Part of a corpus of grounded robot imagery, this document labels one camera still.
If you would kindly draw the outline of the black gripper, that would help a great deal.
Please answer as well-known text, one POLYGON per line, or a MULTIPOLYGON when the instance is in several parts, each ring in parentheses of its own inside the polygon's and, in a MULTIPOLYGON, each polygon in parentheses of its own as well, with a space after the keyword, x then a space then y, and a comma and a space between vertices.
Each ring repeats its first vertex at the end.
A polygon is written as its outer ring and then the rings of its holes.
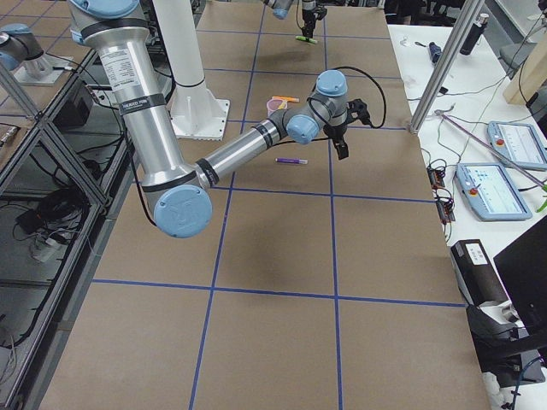
POLYGON ((302 0, 303 26, 302 35, 305 38, 314 36, 316 23, 321 21, 327 14, 326 8, 317 0, 302 0))
POLYGON ((333 146, 337 152, 338 159, 342 161, 349 157, 349 146, 344 140, 344 134, 347 131, 347 125, 342 123, 337 126, 325 124, 323 126, 323 132, 326 136, 333 141, 333 146))

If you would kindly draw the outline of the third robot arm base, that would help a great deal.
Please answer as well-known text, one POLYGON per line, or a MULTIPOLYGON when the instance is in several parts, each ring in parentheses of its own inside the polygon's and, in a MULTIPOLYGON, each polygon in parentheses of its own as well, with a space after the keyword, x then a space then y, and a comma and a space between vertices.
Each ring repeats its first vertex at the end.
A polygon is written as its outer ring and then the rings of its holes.
POLYGON ((1 27, 1 64, 22 85, 52 86, 73 60, 46 54, 25 24, 1 27))

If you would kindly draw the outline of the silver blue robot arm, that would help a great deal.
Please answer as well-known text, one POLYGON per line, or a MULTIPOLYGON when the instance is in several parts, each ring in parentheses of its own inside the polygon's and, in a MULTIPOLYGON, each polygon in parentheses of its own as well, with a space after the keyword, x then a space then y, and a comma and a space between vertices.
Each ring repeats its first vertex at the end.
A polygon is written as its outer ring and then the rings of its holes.
MULTIPOLYGON (((289 14, 293 1, 262 0, 262 3, 264 3, 273 11, 274 17, 276 17, 278 20, 283 20, 289 14)), ((296 36, 296 40, 316 44, 317 41, 314 39, 316 22, 321 21, 325 18, 327 10, 323 5, 319 4, 318 1, 313 0, 303 0, 301 1, 301 6, 303 25, 300 26, 299 23, 297 23, 297 26, 301 30, 302 34, 296 36)))
POLYGON ((72 1, 77 42, 100 57, 138 152, 142 188, 156 226, 172 237, 197 235, 210 222, 208 189, 283 138, 308 144, 320 131, 344 131, 349 108, 345 76, 319 75, 307 102, 280 109, 195 163, 186 161, 180 138, 220 139, 230 107, 205 82, 191 5, 156 1, 154 9, 174 77, 167 99, 157 83, 145 41, 149 34, 137 1, 72 1))

